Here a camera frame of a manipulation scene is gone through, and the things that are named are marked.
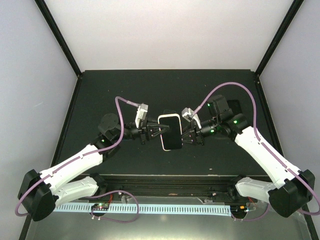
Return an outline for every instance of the smartphone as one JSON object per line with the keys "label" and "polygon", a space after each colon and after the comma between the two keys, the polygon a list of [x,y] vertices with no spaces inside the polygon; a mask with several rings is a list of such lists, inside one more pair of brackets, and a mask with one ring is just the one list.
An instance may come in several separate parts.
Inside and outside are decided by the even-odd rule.
{"label": "smartphone", "polygon": [[182,148],[182,129],[180,116],[176,113],[164,114],[158,117],[158,123],[168,125],[170,129],[160,135],[162,148],[165,151]]}

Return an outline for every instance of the black tabletop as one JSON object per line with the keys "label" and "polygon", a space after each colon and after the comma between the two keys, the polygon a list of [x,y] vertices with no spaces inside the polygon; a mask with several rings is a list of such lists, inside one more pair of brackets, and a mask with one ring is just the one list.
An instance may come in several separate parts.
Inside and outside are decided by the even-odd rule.
{"label": "black tabletop", "polygon": [[[165,110],[181,114],[185,107],[196,109],[218,84],[245,85],[257,103],[257,127],[271,143],[258,93],[250,70],[87,70],[67,127],[59,162],[83,149],[99,133],[98,124],[107,113],[117,113],[115,97],[149,106],[148,117],[157,119]],[[238,100],[252,125],[253,107],[249,96],[238,86],[225,86],[216,92],[227,100]],[[124,122],[134,122],[137,108],[120,103]],[[210,118],[204,107],[200,120]],[[181,118],[182,127],[187,124]],[[224,137],[205,139],[205,146],[184,144],[182,149],[163,151],[160,138],[141,145],[127,140],[112,158],[87,173],[117,175],[266,175],[263,169],[234,142]]]}

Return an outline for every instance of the black metal frame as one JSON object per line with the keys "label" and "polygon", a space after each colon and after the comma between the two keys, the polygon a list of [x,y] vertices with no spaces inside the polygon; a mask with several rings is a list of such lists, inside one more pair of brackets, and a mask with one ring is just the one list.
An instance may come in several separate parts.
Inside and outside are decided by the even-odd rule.
{"label": "black metal frame", "polygon": [[[273,143],[273,146],[277,149],[277,151],[279,151],[282,155],[283,155],[283,152],[282,152],[282,149],[281,149],[281,145],[280,145],[280,142],[279,142],[279,139],[278,139],[278,136],[277,136],[277,132],[276,132],[276,129],[275,129],[275,125],[274,125],[274,122],[272,120],[272,116],[271,116],[271,113],[270,113],[270,110],[269,110],[269,107],[268,107],[268,103],[267,103],[267,100],[266,100],[266,97],[265,97],[265,94],[264,94],[264,91],[263,91],[263,88],[261,86],[261,81],[259,79],[261,73],[263,72],[263,70],[265,69],[266,65],[268,64],[268,61],[270,60],[272,54],[274,53],[275,49],[277,48],[279,42],[281,41],[282,37],[284,36],[286,30],[288,29],[290,23],[292,22],[292,20],[294,19],[296,13],[298,12],[300,6],[302,5],[304,0],[294,0],[287,12],[287,14],[285,15],[280,27],[278,28],[274,38],[272,39],[266,53],[264,54],[258,68],[256,69],[255,71],[255,75],[256,75],[256,78],[255,78],[255,86],[256,86],[256,90],[258,92],[258,95],[259,95],[259,99],[260,99],[260,102],[261,102],[261,105],[262,105],[262,109],[263,109],[263,113],[264,113],[264,116],[265,116],[265,119],[266,119],[266,122],[267,122],[267,126],[268,126],[268,129],[269,129],[269,132],[270,132],[270,135],[271,135],[271,139],[272,139],[272,143]],[[56,150],[55,150],[55,153],[54,153],[54,156],[53,156],[53,160],[52,160],[52,164],[51,165],[54,165],[54,163],[56,163],[60,157],[60,154],[61,154],[61,150],[62,150],[62,146],[64,144],[64,139],[66,137],[66,133],[67,133],[67,130],[68,130],[68,126],[69,126],[69,123],[70,123],[70,119],[71,119],[71,116],[72,116],[72,112],[73,112],[73,109],[74,109],[74,106],[75,106],[75,103],[76,103],[76,100],[77,100],[77,96],[78,96],[78,92],[79,92],[79,89],[80,89],[80,85],[81,85],[81,82],[82,82],[82,72],[81,70],[79,69],[77,63],[76,63],[76,60],[74,59],[62,33],[60,32],[53,16],[51,15],[50,11],[49,11],[49,8],[48,6],[46,5],[45,1],[44,0],[35,0],[36,4],[38,5],[40,11],[42,12],[46,22],[48,23],[50,29],[52,30],[52,33],[54,34],[56,40],[58,41],[59,45],[61,46],[61,49],[63,50],[66,58],[68,59],[70,65],[72,66],[75,74],[77,75],[78,79],[77,79],[77,83],[76,83],[76,86],[75,86],[75,89],[74,89],[74,92],[73,92],[73,95],[72,95],[72,99],[71,99],[71,102],[70,102],[70,105],[69,105],[69,108],[68,108],[68,111],[67,111],[67,115],[66,115],[66,118],[65,118],[65,122],[63,124],[63,128],[62,128],[62,131],[61,131],[61,134],[60,134],[60,137],[59,137],[59,141],[58,141],[58,144],[57,144],[57,147],[56,147]],[[207,181],[205,178],[201,178],[199,179],[198,177],[195,177],[195,176],[191,176],[191,177],[188,177],[190,180],[193,179],[193,183],[194,183],[194,180],[197,180],[198,181],[198,185],[199,186],[202,186],[204,188],[203,191],[200,191],[199,192],[199,195],[203,195],[207,190],[208,190],[208,185],[214,185],[215,182],[220,182],[221,184],[221,177],[219,179],[211,179],[211,181]],[[114,182],[116,184],[120,184],[122,181],[126,182],[127,179],[130,179],[132,181],[135,182],[135,185],[138,185],[138,186],[142,186],[144,184],[146,184],[146,181],[152,181],[153,179],[148,177],[148,176],[145,176],[145,177],[134,177],[134,176],[121,176],[121,177],[116,177],[116,176],[113,176],[112,179],[108,179],[109,181],[111,182]],[[173,179],[172,177],[170,178],[166,178],[166,177],[163,177],[161,179],[161,184],[164,184],[164,185],[172,185],[173,186],[179,186],[179,183],[180,179],[179,177]],[[308,211],[308,206],[305,206],[304,207],[304,210]],[[318,240],[318,234],[316,232],[316,229],[315,229],[315,225],[312,221],[312,218],[311,216],[309,215],[305,215],[305,220],[307,222],[307,226],[308,226],[308,229],[309,229],[309,232],[310,232],[310,235],[311,235],[311,238],[313,240]],[[27,233],[28,233],[28,229],[29,229],[29,226],[30,226],[30,223],[31,223],[31,217],[27,217],[26,220],[25,220],[25,223],[24,223],[24,226],[23,226],[23,229],[21,231],[21,235],[20,235],[20,240],[23,240],[27,237]]]}

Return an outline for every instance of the gray floor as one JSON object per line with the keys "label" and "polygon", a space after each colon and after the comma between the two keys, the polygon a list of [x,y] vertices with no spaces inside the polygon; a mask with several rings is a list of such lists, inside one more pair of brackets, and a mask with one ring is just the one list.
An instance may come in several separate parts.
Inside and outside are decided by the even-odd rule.
{"label": "gray floor", "polygon": [[[254,218],[264,209],[248,213]],[[132,214],[109,214],[128,220]],[[128,224],[97,219],[88,213],[54,212],[32,222],[27,240],[310,240],[304,217],[294,213],[283,218],[271,210],[254,222],[234,222],[231,217],[208,215],[141,214]]]}

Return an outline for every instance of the gray wall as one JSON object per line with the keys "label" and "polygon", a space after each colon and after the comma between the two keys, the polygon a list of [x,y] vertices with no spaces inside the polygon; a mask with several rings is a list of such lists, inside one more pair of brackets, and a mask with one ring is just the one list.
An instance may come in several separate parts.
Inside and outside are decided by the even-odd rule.
{"label": "gray wall", "polygon": [[[310,169],[320,195],[320,1],[304,1],[261,75],[285,156]],[[309,204],[312,212],[319,207]],[[320,216],[313,217],[320,234]]]}
{"label": "gray wall", "polygon": [[50,166],[76,76],[35,1],[2,1],[0,33],[0,239],[15,240],[20,184]]}

